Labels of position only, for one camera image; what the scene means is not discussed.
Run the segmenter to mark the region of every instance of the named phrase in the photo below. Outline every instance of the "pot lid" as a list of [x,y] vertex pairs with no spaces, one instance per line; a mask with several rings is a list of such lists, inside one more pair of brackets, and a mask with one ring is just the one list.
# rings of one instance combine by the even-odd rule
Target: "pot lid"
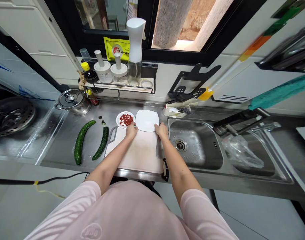
[[78,105],[83,99],[83,93],[78,88],[72,88],[63,92],[59,98],[58,103],[65,108],[70,108]]

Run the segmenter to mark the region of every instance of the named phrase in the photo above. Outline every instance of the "oil dispenser bottle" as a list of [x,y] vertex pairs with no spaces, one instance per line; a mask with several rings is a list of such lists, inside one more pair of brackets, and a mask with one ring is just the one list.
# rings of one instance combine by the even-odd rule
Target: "oil dispenser bottle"
[[130,49],[128,61],[128,83],[131,86],[139,86],[142,64],[141,42],[146,40],[146,20],[142,18],[131,18],[127,21]]

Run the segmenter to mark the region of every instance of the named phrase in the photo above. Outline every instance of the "dried chili flakes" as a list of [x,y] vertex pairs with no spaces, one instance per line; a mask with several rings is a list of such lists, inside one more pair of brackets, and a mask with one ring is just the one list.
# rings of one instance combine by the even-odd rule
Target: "dried chili flakes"
[[120,125],[121,126],[129,126],[131,123],[133,122],[133,118],[131,115],[129,114],[123,114],[121,117],[120,117]]

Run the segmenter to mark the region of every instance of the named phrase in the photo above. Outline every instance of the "cucumber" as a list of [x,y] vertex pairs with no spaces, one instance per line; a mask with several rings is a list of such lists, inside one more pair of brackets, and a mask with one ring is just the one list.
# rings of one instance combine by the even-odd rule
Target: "cucumber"
[[109,135],[109,128],[104,127],[100,146],[99,146],[97,152],[95,153],[95,155],[93,155],[93,157],[92,157],[93,161],[97,160],[100,157],[100,155],[103,153],[103,150],[105,150],[106,144],[108,142],[108,135]]
[[90,128],[92,125],[94,125],[96,123],[95,120],[91,120],[90,122],[86,123],[82,129],[80,130],[77,140],[76,140],[76,145],[75,145],[75,152],[74,152],[74,156],[75,156],[75,161],[76,164],[78,166],[81,165],[82,162],[82,144],[83,144],[83,139],[86,135],[86,132],[88,130],[88,128]]

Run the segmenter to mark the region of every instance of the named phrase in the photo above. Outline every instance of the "glass window pane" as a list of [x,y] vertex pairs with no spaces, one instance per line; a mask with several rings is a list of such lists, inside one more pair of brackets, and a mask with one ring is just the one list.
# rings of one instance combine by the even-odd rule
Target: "glass window pane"
[[85,29],[126,31],[137,17],[138,0],[74,0]]
[[232,2],[160,1],[151,47],[199,52]]

